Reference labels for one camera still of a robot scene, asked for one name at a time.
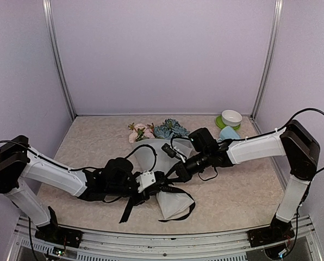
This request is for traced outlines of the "light blue ceramic mug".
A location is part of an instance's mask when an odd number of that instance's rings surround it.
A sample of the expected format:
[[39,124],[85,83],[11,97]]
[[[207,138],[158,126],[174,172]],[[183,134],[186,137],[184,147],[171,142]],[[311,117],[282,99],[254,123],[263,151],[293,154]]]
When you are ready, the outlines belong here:
[[224,141],[227,139],[238,140],[240,138],[241,138],[240,135],[234,130],[233,127],[225,126],[225,128],[223,128],[220,131],[219,138],[217,141],[220,142],[220,141]]

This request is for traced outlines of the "white wrapping paper sheet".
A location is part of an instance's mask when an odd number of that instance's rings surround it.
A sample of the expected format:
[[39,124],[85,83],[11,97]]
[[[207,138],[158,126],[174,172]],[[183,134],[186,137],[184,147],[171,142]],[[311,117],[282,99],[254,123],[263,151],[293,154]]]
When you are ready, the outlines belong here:
[[[167,173],[174,164],[187,158],[192,151],[192,144],[187,140],[176,139],[173,144],[176,146],[176,156],[171,158],[162,150],[163,145],[169,145],[170,141],[165,139],[145,139],[132,143],[132,148],[142,171],[151,170]],[[156,195],[159,207],[163,215],[163,221],[172,220],[178,214],[195,204],[184,192],[158,192]]]

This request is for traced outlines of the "pink fake rose stem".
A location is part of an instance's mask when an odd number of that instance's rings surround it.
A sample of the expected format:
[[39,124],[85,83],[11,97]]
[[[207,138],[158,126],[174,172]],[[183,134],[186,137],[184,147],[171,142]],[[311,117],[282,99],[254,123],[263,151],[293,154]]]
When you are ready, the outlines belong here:
[[155,138],[154,123],[151,123],[150,125],[147,125],[146,136],[148,138]]
[[145,124],[131,123],[128,125],[128,129],[132,131],[128,137],[128,141],[131,144],[145,139],[153,139],[146,136],[147,125]]

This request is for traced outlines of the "blue fake hydrangea stem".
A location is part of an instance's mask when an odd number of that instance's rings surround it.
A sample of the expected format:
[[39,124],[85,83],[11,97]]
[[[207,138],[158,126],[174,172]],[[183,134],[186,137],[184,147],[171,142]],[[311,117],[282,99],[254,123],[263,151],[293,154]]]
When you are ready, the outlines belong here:
[[154,135],[159,139],[186,137],[190,132],[175,119],[166,119],[161,125],[154,127]]

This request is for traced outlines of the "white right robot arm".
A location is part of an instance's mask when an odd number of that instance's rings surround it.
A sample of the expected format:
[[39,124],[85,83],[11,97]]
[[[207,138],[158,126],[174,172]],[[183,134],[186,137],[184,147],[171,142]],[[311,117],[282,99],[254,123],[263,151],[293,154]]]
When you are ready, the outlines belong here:
[[310,183],[321,171],[317,167],[320,145],[294,117],[271,132],[244,139],[218,142],[207,128],[193,131],[188,138],[197,154],[173,166],[169,173],[176,174],[174,182],[186,183],[208,167],[225,168],[261,158],[287,157],[291,177],[275,213],[277,221],[268,226],[266,237],[278,241],[287,233],[286,223],[297,213]]

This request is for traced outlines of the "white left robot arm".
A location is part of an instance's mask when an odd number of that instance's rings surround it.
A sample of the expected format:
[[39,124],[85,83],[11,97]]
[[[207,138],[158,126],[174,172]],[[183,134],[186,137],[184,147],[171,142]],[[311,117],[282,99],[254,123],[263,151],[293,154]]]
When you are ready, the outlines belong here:
[[144,202],[149,196],[147,188],[157,181],[151,170],[134,173],[128,158],[111,159],[103,168],[72,169],[33,149],[26,136],[0,141],[0,194],[53,242],[64,237],[64,229],[57,224],[52,208],[41,203],[26,179],[45,183],[87,202],[128,197],[133,205]]

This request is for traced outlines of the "green round saucer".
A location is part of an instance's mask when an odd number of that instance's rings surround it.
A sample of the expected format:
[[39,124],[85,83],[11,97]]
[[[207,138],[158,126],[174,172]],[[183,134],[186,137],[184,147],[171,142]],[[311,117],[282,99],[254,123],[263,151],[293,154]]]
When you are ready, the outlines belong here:
[[[215,124],[220,128],[220,129],[224,129],[225,127],[227,127],[227,125],[223,122],[222,120],[222,116],[219,115],[216,117],[215,119]],[[237,126],[232,126],[232,128],[237,131],[239,130],[241,127],[241,124],[237,125]]]

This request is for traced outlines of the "white ceramic bowl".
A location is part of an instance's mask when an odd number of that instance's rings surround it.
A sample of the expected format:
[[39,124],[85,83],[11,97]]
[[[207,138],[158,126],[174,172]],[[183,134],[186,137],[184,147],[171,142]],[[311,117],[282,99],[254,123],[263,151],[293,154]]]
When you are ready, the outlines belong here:
[[222,122],[226,126],[236,127],[242,122],[242,115],[235,110],[224,110],[221,113]]

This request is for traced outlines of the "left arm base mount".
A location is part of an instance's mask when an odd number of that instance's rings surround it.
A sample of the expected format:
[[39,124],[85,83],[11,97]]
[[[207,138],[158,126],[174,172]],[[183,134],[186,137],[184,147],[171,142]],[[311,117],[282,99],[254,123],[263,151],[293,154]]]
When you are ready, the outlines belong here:
[[63,245],[64,247],[79,248],[83,232],[59,226],[55,211],[51,207],[48,207],[48,210],[51,215],[50,223],[37,227],[35,237],[46,242]]

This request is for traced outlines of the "aluminium front rail frame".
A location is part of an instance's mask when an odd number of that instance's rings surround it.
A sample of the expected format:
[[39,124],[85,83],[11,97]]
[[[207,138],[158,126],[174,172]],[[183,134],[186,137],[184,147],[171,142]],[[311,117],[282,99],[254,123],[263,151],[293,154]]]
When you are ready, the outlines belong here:
[[195,234],[133,234],[81,228],[78,248],[67,247],[62,256],[53,254],[59,245],[30,238],[35,231],[28,219],[20,217],[5,260],[33,260],[49,255],[57,260],[257,260],[267,259],[275,246],[252,247],[247,229]]

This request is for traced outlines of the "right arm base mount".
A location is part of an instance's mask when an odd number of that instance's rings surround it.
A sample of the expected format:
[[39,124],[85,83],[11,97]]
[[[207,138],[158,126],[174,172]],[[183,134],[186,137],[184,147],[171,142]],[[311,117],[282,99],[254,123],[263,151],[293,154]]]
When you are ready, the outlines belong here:
[[293,238],[295,232],[292,228],[291,221],[284,222],[274,216],[268,226],[250,229],[247,235],[250,246],[258,247],[287,240],[288,237]]

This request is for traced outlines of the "right aluminium corner post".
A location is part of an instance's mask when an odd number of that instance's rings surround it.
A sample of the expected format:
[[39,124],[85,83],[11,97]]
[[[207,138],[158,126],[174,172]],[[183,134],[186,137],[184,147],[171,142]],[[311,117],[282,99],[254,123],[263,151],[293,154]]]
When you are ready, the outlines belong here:
[[269,45],[268,45],[267,52],[266,52],[266,58],[265,58],[265,62],[264,62],[263,72],[261,74],[259,89],[258,89],[256,99],[254,102],[254,106],[253,106],[253,109],[251,112],[251,118],[253,121],[255,121],[256,118],[258,117],[259,109],[260,109],[260,106],[261,106],[263,98],[264,98],[264,93],[266,90],[267,81],[269,78],[271,65],[273,62],[273,57],[274,57],[274,52],[275,52],[275,47],[276,47],[276,42],[277,42],[277,38],[278,38],[279,26],[280,26],[282,10],[283,10],[283,3],[284,3],[283,0],[275,1],[275,8],[274,8],[272,26],[271,26],[271,31],[270,31]]

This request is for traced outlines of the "aluminium corner post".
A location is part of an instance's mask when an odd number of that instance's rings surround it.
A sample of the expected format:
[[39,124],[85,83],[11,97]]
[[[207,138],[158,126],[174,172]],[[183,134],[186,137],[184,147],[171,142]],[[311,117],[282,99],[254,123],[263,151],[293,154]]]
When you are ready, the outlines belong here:
[[279,26],[280,26],[282,10],[283,10],[283,3],[284,3],[283,0],[275,1],[275,8],[274,8],[272,26],[271,26],[271,31],[270,31],[269,45],[268,45],[267,52],[266,52],[266,58],[265,58],[265,62],[264,62],[263,72],[261,74],[259,89],[258,89],[256,99],[254,102],[254,106],[253,106],[253,109],[251,112],[251,118],[253,121],[255,121],[256,118],[258,117],[259,109],[260,109],[260,106],[261,106],[263,98],[264,98],[264,93],[266,90],[267,81],[269,78],[271,65],[273,62],[273,57],[274,57],[274,52],[275,52],[275,47],[276,47],[276,42],[277,42],[277,38],[278,38]]
[[63,93],[65,104],[67,107],[68,114],[70,116],[71,121],[74,121],[77,117],[76,110],[73,105],[73,100],[71,98],[70,91],[67,86],[67,81],[64,73],[64,68],[61,61],[60,51],[57,43],[57,34],[55,31],[53,12],[52,12],[52,3],[50,0],[43,0],[43,13],[46,20],[46,26],[48,30],[48,36],[51,43],[51,49],[53,53],[53,59],[55,62],[55,67],[57,70],[61,91]]

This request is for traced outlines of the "left aluminium corner post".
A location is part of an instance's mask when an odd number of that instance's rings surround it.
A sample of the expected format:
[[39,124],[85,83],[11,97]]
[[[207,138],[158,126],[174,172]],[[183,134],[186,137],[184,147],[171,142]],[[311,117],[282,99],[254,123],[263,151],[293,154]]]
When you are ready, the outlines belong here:
[[70,91],[67,86],[67,81],[64,73],[64,68],[61,61],[60,51],[57,43],[57,34],[55,31],[53,12],[52,12],[52,3],[50,0],[43,0],[43,13],[46,20],[46,26],[48,30],[48,36],[51,43],[51,49],[53,53],[53,59],[55,62],[55,67],[57,70],[61,91],[63,93],[65,104],[67,107],[68,114],[70,116],[71,121],[74,121],[77,117],[76,110],[73,105],[73,100],[71,98]]

